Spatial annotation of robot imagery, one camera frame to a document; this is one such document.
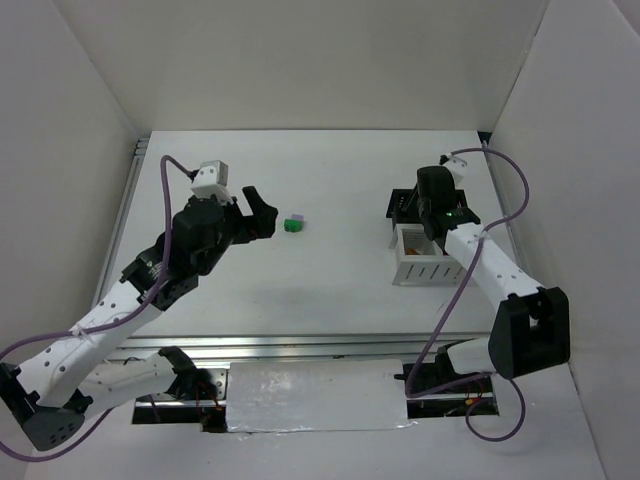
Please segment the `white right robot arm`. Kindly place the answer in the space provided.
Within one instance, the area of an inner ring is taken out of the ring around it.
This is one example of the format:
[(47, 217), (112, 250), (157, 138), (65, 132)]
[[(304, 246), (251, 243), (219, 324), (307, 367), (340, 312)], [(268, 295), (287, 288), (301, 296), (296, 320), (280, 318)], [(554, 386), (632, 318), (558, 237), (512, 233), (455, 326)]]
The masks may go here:
[(474, 281), (495, 310), (487, 337), (450, 345), (441, 353), (452, 371), (515, 379), (567, 363), (570, 321), (564, 291), (543, 287), (504, 253), (466, 205), (449, 169), (419, 169), (415, 191), (427, 238), (463, 267), (460, 284)]

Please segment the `green curved lego brick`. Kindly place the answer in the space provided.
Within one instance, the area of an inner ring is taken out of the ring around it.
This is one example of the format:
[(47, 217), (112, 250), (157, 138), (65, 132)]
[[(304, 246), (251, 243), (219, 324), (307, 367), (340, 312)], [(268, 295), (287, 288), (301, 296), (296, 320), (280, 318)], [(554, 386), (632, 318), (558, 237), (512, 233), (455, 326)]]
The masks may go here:
[(285, 232), (298, 233), (303, 230), (304, 221), (295, 218), (287, 218), (283, 222), (283, 228)]

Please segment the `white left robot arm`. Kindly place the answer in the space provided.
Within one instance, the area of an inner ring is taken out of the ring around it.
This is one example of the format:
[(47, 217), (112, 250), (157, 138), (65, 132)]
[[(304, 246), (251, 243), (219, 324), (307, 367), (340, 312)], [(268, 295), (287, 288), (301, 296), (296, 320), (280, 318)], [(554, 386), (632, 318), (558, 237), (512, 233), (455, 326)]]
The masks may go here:
[(249, 216), (235, 201), (191, 196), (173, 217), (170, 233), (136, 256), (68, 337), (19, 365), (2, 364), (1, 398), (36, 450), (59, 447), (87, 419), (141, 396), (215, 393), (210, 374), (176, 346), (114, 365), (105, 359), (194, 290), (230, 246), (274, 234), (277, 209), (252, 186), (243, 193)]

